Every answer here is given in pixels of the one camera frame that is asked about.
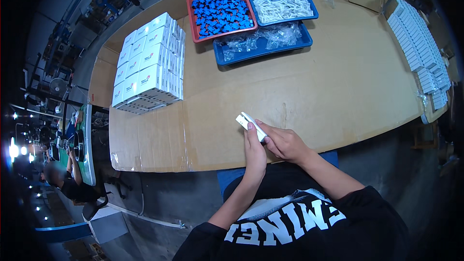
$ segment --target worker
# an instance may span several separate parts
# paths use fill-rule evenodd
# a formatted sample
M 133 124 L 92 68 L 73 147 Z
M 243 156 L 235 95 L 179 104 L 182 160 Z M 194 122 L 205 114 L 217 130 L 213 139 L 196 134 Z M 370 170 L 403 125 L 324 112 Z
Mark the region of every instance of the worker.
M 404 260 L 407 227 L 371 186 L 325 161 L 290 129 L 256 119 L 244 131 L 246 168 L 224 204 L 173 260 Z
M 43 169 L 41 179 L 46 179 L 50 185 L 53 185 L 61 190 L 70 200 L 75 200 L 82 203 L 93 202 L 99 199 L 102 194 L 94 189 L 94 187 L 86 184 L 82 180 L 79 164 L 76 161 L 74 150 L 67 150 L 68 163 L 66 171 L 58 161 L 50 161 Z M 115 171 L 107 167 L 102 167 L 103 174 L 110 177 L 118 178 L 120 171 Z

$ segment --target cardboard sheet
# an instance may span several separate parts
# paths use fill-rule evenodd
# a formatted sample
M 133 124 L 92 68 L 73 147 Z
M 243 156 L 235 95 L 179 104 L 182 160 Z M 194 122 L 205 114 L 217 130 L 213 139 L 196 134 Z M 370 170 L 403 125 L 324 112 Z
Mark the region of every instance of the cardboard sheet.
M 368 139 L 419 117 L 423 107 L 413 74 L 386 19 L 348 0 L 335 0 L 335 9 L 324 0 L 314 3 L 320 17 L 305 22 L 314 40 L 311 48 L 233 68 L 218 66 L 212 43 L 195 45 L 189 21 L 179 20 L 187 33 L 185 99 L 144 115 L 111 108 L 114 168 L 178 172 L 244 166 L 242 128 L 235 121 L 242 111 L 294 129 L 318 152 Z M 120 42 L 110 43 L 115 48 L 122 46 L 124 37 L 119 36 Z M 95 69 L 105 68 L 97 58 L 95 75 Z M 114 74 L 109 78 L 112 88 Z M 100 85 L 108 89 L 109 99 L 99 96 L 94 101 L 109 107 L 111 89 Z

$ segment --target concrete floor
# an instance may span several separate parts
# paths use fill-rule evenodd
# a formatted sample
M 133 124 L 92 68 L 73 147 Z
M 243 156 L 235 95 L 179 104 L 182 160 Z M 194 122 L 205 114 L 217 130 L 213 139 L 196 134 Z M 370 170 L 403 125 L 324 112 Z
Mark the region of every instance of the concrete floor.
M 148 7 L 159 0 L 141 0 Z M 132 6 L 116 19 L 85 51 L 75 64 L 74 83 L 88 87 L 98 50 L 120 26 L 142 10 Z M 74 89 L 71 99 L 86 102 Z M 369 140 L 338 150 L 339 165 L 365 185 L 372 185 L 399 212 L 413 238 L 414 248 L 421 239 L 428 220 L 437 214 L 436 201 L 449 187 L 447 179 L 438 177 L 435 150 L 411 150 L 412 137 L 408 125 Z M 134 212 L 142 211 L 150 218 L 185 223 L 186 229 L 161 226 L 125 215 L 130 234 L 102 245 L 107 256 L 117 260 L 170 260 L 191 229 L 205 222 L 222 205 L 215 171 L 186 173 L 122 172 L 121 178 L 133 187 L 122 200 L 116 188 L 108 185 L 110 203 Z M 82 207 L 62 198 L 76 223 L 83 222 Z M 93 242 L 91 237 L 85 241 Z

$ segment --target black t-shirt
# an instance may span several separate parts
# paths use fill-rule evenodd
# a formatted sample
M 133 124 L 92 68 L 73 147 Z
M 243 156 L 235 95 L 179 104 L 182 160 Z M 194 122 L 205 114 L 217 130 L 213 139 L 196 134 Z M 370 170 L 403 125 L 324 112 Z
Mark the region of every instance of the black t-shirt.
M 66 172 L 61 192 L 68 199 L 83 203 L 93 202 L 100 198 L 100 194 L 94 190 L 92 186 L 84 182 L 78 185 L 74 178 L 71 177 L 71 173 L 69 173 L 69 171 Z
M 406 225 L 373 187 L 335 201 L 301 168 L 280 163 L 267 166 L 229 230 L 202 223 L 173 260 L 404 260 L 408 247 Z

